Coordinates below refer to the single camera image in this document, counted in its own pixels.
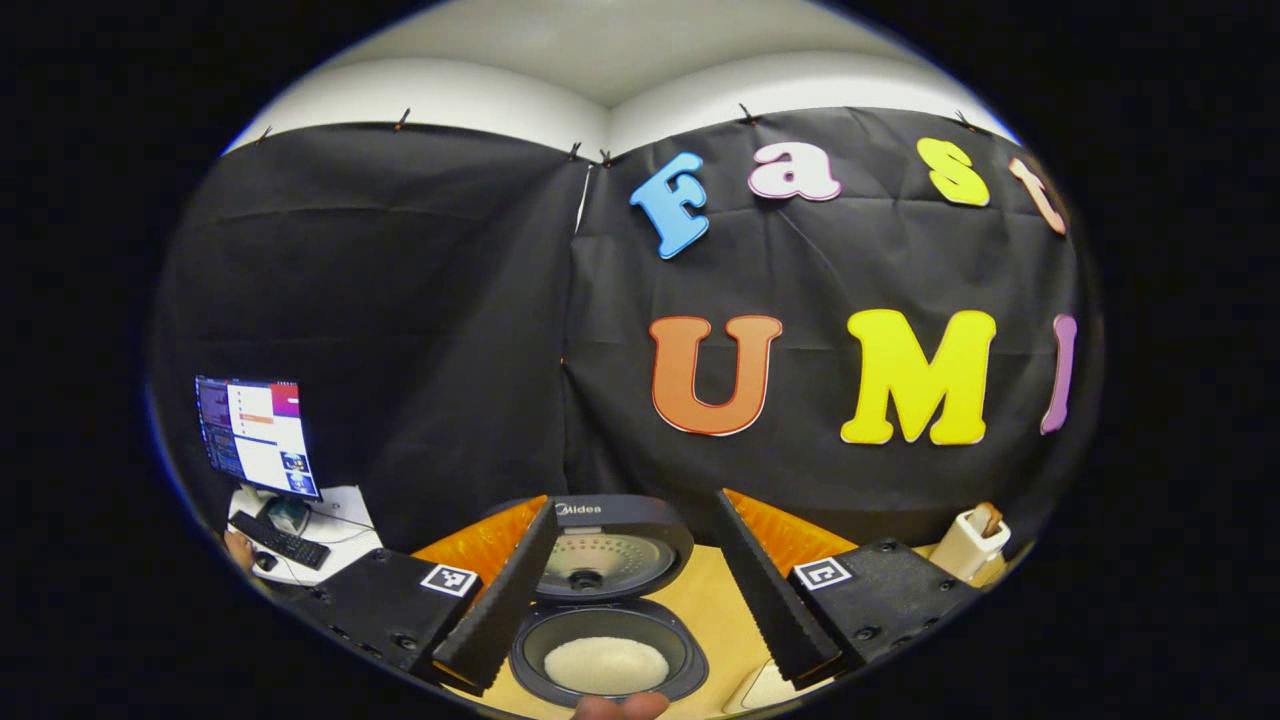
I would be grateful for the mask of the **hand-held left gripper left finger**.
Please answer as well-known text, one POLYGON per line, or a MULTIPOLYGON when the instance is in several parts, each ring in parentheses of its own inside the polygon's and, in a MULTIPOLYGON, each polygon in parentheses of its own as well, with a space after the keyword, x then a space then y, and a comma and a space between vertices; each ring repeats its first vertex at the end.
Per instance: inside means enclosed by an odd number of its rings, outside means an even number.
POLYGON ((314 630, 399 673, 480 696, 529 612, 559 534, 538 496, 416 555, 375 548, 291 600, 314 630))

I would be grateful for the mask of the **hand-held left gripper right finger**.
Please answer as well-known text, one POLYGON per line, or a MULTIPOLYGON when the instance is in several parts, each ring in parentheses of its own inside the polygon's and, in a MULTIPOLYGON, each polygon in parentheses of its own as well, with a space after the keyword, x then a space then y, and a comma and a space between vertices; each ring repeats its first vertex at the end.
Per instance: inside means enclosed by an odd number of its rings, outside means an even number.
POLYGON ((982 596, 909 544, 864 544, 723 488, 719 547, 781 676, 799 689, 883 662, 982 596))

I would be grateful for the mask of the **white rice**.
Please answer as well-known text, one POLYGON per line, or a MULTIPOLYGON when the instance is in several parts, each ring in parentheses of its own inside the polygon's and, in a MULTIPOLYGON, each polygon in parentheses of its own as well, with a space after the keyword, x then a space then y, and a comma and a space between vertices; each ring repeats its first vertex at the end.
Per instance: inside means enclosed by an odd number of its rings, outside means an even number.
POLYGON ((666 682, 669 662, 653 646, 596 635, 554 647, 543 661, 547 676, 580 694, 631 694, 666 682))

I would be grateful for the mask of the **black and silver rice cooker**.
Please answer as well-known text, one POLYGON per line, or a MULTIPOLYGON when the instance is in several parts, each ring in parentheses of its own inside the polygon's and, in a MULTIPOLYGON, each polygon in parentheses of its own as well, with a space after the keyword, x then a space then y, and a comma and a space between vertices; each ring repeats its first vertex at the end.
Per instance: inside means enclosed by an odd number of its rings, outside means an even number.
POLYGON ((710 673, 680 594, 695 542, 664 500, 576 495, 550 500, 559 534, 535 596, 484 702, 509 715, 563 717, 588 694, 552 682, 543 661, 584 637, 620 637, 655 647, 669 662, 649 691, 681 701, 710 673))

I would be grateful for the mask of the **clear plastic rice container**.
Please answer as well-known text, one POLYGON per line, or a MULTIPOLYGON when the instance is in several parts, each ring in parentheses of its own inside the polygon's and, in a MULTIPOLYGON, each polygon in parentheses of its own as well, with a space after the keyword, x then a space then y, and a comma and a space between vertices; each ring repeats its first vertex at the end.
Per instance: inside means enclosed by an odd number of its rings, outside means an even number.
POLYGON ((827 678, 814 685, 797 689, 794 683, 781 676, 777 664, 771 659, 748 673, 722 706, 722 712, 735 715, 785 703, 829 685, 832 682, 832 678, 827 678))

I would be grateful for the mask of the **white side table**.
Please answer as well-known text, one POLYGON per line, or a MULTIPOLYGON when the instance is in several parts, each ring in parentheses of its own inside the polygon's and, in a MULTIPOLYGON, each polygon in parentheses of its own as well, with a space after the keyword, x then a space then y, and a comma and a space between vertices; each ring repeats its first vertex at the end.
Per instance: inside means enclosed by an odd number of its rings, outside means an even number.
MULTIPOLYGON (((310 523, 301 536, 307 541, 325 544, 332 552, 320 569, 305 568, 284 559, 266 547, 255 543, 255 551, 274 553, 276 566, 270 573, 253 568, 253 575, 264 582, 285 585, 316 585, 334 573, 352 564, 366 552, 381 547, 381 539, 364 502, 364 496, 356 486, 339 486, 324 489, 320 498, 302 498, 311 507, 310 523)), ((224 529, 218 533, 223 541, 224 529)))

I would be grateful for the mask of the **white toaster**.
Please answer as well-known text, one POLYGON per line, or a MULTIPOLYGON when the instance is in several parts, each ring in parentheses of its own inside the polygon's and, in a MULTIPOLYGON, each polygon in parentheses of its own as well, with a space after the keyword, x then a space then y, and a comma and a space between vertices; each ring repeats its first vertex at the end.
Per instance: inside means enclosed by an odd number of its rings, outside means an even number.
POLYGON ((984 568, 1002 556, 1005 544, 1012 537, 1004 515, 997 536, 988 539, 978 537, 966 523, 968 515, 974 507, 955 516, 942 541, 929 556, 929 560, 946 573, 970 583, 979 577, 984 568))

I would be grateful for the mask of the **black keyboard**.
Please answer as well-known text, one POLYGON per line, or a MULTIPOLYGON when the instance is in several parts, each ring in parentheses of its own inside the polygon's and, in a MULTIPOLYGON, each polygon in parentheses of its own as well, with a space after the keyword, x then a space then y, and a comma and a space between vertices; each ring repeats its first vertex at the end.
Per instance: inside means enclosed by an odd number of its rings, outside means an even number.
POLYGON ((320 569, 332 552, 325 544, 285 533, 269 520, 243 511, 232 515, 228 523, 255 543, 305 568, 320 569))

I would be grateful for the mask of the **teal tissue box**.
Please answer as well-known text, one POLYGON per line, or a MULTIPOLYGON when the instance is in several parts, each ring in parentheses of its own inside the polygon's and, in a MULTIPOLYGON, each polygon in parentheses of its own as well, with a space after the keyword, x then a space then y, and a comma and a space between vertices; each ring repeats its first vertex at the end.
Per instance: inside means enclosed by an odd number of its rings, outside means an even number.
POLYGON ((275 496, 269 498, 257 518, 270 521, 279 532, 302 536, 310 523, 311 507, 298 498, 275 496))

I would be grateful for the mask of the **computer monitor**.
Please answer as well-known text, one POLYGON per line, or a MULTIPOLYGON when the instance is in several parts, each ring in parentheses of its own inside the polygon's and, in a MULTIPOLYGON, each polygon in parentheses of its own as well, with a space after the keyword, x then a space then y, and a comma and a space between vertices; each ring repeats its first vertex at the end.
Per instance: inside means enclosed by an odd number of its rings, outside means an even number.
POLYGON ((211 465, 256 489, 319 501, 300 384, 197 375, 195 400, 211 465))

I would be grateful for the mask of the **black backdrop cloth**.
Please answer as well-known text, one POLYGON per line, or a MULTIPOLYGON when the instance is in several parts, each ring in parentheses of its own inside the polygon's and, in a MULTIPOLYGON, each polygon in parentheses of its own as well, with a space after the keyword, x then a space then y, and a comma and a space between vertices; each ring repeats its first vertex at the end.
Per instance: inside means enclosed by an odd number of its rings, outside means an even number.
POLYGON ((604 167, 317 126, 219 160, 157 288, 150 389, 223 527, 196 380, 293 383, 315 480, 404 552, 538 495, 722 489, 852 542, 992 502, 1033 541, 1100 421, 1100 277, 1047 174, 957 120, 822 108, 604 167))

